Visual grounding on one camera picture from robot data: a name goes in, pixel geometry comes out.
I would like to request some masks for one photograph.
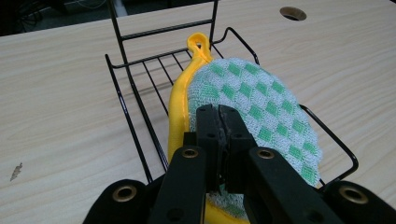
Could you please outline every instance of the yellow handle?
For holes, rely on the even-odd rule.
[[[193,54],[192,59],[187,68],[177,78],[169,100],[169,161],[172,160],[175,151],[183,146],[184,132],[190,130],[187,90],[195,72],[213,60],[209,46],[209,40],[202,33],[195,33],[187,39],[187,47]]]

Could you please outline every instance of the dark floor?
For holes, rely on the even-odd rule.
[[[123,0],[128,15],[209,2],[209,0]],[[13,34],[100,21],[109,18],[106,0],[64,0],[67,13],[53,7],[38,7],[13,25]]]

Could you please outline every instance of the checkered sponge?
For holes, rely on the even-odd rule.
[[[311,186],[319,181],[318,137],[297,99],[276,76],[241,59],[216,59],[200,68],[188,89],[190,128],[201,105],[235,108],[260,147],[277,150]],[[242,195],[209,194],[230,215],[247,219]]]

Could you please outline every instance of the cable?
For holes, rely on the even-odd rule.
[[[99,7],[101,7],[105,2],[106,2],[106,0],[104,0],[101,4],[99,4],[99,5],[96,6],[96,7],[89,7],[89,6],[86,6],[86,5],[84,5],[84,4],[81,4],[81,0],[77,0],[77,1],[76,1],[76,3],[78,3],[80,6],[85,7],[85,8],[89,8],[89,9],[96,9],[96,8],[99,8]]]

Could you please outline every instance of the light wood surface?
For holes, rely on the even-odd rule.
[[[282,7],[298,7],[307,19],[287,20],[279,14]],[[210,8],[203,4],[130,16],[120,19],[120,27],[126,34],[194,21],[210,16]],[[347,180],[396,207],[396,5],[387,0],[223,0],[215,39],[227,26],[356,154],[360,168]],[[184,47],[196,31],[208,33],[208,27],[131,41],[130,59]],[[236,40],[227,41],[225,56],[251,60]],[[123,178],[146,182],[106,53],[113,63],[121,62],[110,20],[0,38],[0,223],[80,223],[111,183]],[[139,74],[136,82],[166,146],[166,116],[151,100],[149,80]],[[157,177],[163,169],[127,79],[119,76]],[[165,80],[158,83],[168,94]],[[349,163],[318,133],[324,150],[320,171],[330,180]]]

